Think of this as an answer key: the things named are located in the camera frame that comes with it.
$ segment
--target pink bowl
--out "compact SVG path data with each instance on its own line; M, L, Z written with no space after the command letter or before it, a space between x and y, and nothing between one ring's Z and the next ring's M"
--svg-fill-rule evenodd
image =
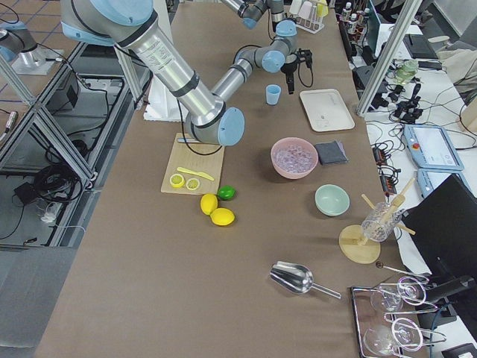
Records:
M308 152L310 153L310 160L311 162L308 165L305 165L308 170L305 170L304 172L293 172L296 170L299 166L296 162L292 161L292 168L283 168L282 166L279 166L278 159L277 159L277 153L282 152L283 150L291 150L291 146L296 147L301 147L302 152ZM277 171L278 174L282 175L285 178L288 179L300 179L305 176L307 176L309 173L312 172L312 170L316 167L318 164L318 152L316 151L315 147L313 144L310 142L305 141L304 139L301 138L296 138L296 137L288 137L288 138L283 138L276 142L273 147L271 147L271 162L274 165L275 170Z

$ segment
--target white tray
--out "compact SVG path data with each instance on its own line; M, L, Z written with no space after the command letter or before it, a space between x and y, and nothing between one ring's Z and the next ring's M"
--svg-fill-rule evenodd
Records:
M313 131L342 131L355 127L355 122L336 89L302 91L300 99Z

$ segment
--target blue cup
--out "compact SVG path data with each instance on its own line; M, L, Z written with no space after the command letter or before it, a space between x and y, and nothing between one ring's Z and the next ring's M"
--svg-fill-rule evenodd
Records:
M274 106L278 103L282 89L278 84L269 84L265 89L267 104Z

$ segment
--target wooden cutting board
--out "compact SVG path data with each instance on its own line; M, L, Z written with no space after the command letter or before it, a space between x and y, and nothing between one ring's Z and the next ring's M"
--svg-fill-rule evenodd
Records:
M185 143L179 143L178 138L182 138L181 133L177 133L172 145L171 156L165 170L164 178L162 180L161 192L168 192L171 194L189 194L189 195L203 195L208 192L217 192L222 173L222 163L224 161L224 147L217 153L212 155L199 155L192 152ZM212 144L189 144L192 149L199 153L211 153L216 151L219 146ZM214 181L206 178L198 177L196 175L180 173L184 176L186 181L189 178L197 178L200 181L200 186L196 190L188 190L186 186L180 188L173 188L169 183L169 178L174 173L179 173L177 167L191 169L195 172L206 172L214 178Z

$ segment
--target metal scoop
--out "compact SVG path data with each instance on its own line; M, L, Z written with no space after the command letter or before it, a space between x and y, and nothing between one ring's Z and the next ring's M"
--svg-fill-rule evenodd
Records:
M341 299L341 293L314 283L312 272L303 265L278 261L272 266L270 276L293 293L302 294L307 293L310 289L317 289L338 300Z

